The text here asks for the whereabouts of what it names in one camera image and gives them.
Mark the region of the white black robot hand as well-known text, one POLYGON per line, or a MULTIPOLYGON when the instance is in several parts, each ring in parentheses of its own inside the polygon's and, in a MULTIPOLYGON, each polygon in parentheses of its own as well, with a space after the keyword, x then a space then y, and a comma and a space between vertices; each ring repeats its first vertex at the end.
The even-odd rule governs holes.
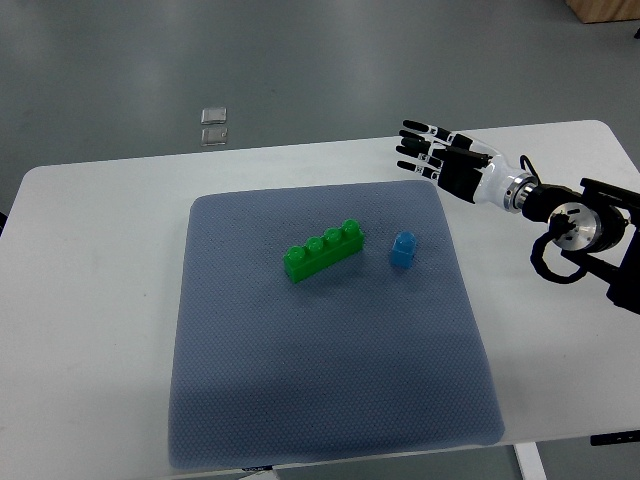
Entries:
POLYGON ((434 182, 468 203, 492 203, 514 211, 515 193, 527 175, 495 148, 459 131, 414 120, 402 122, 403 156, 397 166, 434 182))

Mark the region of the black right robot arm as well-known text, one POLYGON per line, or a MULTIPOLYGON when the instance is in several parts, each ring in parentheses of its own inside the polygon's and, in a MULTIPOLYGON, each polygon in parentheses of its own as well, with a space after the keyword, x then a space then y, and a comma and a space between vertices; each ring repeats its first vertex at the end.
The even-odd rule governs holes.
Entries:
POLYGON ((563 186, 529 181, 515 189, 510 205, 526 219, 544 223, 547 231, 532 246, 530 262, 543 279, 561 285, 591 274, 608 284, 606 297, 617 307, 639 312, 639 194, 584 178, 580 193, 563 186), (619 265, 594 255, 609 250, 634 233, 619 265), (569 275, 550 269, 544 260, 549 244, 577 266, 569 275))

